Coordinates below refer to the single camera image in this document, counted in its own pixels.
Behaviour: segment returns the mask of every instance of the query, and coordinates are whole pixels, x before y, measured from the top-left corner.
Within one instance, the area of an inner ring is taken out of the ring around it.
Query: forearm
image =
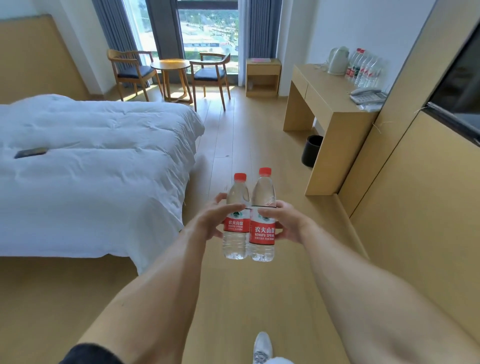
[[[312,222],[301,242],[353,364],[480,363],[476,343],[409,284]]]
[[[200,286],[205,239],[194,221],[105,308],[79,342],[94,342],[125,364],[180,363]]]

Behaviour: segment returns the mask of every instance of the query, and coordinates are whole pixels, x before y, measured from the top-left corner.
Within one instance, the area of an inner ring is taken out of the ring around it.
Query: black chair seat
[[[220,79],[225,77],[225,71],[223,69],[218,69],[220,74]],[[193,75],[195,81],[217,81],[216,69],[214,67],[210,68],[201,68]]]
[[[140,66],[140,74],[142,77],[147,76],[151,71],[154,71],[155,68],[150,66]],[[138,78],[137,68],[135,66],[125,68],[120,71],[118,74],[119,78]]]

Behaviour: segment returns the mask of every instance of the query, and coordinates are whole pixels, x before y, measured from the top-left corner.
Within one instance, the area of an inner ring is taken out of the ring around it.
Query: electric kettle
[[[348,67],[348,48],[333,48],[328,56],[328,73],[343,76]]]

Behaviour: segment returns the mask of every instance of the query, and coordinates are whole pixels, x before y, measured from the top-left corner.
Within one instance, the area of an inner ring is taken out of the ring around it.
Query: wooden wall panel
[[[423,111],[351,217],[373,263],[480,341],[480,148]]]
[[[437,0],[338,196],[349,216],[480,18],[477,0]]]
[[[0,21],[0,103],[40,94],[90,95],[51,15]]]

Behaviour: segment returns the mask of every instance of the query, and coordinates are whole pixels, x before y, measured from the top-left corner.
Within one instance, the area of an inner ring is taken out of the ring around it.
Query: smartphone
[[[45,154],[46,152],[48,152],[47,148],[25,149],[15,154],[15,159],[31,157],[31,156],[40,156],[42,154]]]

